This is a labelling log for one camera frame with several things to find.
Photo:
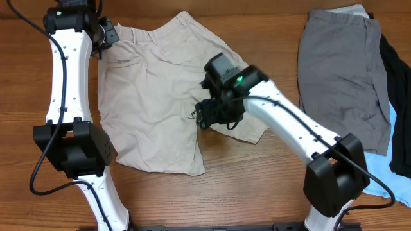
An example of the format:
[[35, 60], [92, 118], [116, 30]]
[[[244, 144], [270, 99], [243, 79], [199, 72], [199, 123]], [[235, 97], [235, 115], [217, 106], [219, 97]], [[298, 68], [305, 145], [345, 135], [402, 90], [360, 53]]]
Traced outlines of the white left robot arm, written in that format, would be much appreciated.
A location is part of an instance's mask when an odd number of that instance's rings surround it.
[[98, 230], [134, 230], [129, 211], [115, 188], [110, 164], [114, 147], [92, 121], [89, 60], [119, 40], [102, 5], [95, 1], [59, 1], [44, 16], [53, 55], [51, 99], [45, 123], [33, 129], [41, 160], [65, 173], [83, 192]]

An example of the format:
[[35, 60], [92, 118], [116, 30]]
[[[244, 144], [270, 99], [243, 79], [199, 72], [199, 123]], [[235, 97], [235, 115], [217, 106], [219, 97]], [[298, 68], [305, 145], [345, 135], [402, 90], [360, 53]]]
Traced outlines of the beige khaki shorts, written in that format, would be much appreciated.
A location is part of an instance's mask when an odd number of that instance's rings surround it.
[[219, 53], [247, 64], [220, 37], [183, 11], [156, 30], [117, 25], [119, 40], [98, 63], [98, 110], [118, 163], [147, 172], [205, 172], [195, 105], [205, 64]]

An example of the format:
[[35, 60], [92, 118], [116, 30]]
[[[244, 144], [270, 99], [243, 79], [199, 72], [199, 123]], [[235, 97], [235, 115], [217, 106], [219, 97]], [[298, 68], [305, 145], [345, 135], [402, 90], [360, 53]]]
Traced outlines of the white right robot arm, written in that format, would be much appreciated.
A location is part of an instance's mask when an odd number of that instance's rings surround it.
[[275, 132], [306, 167], [303, 191], [311, 203], [306, 219], [256, 230], [361, 230], [358, 223], [338, 219], [370, 183], [362, 173], [367, 166], [360, 140], [351, 133], [342, 137], [315, 122], [254, 65], [240, 69], [219, 53], [204, 71], [201, 86], [211, 97], [195, 106], [201, 129], [224, 124], [232, 130], [249, 114]]

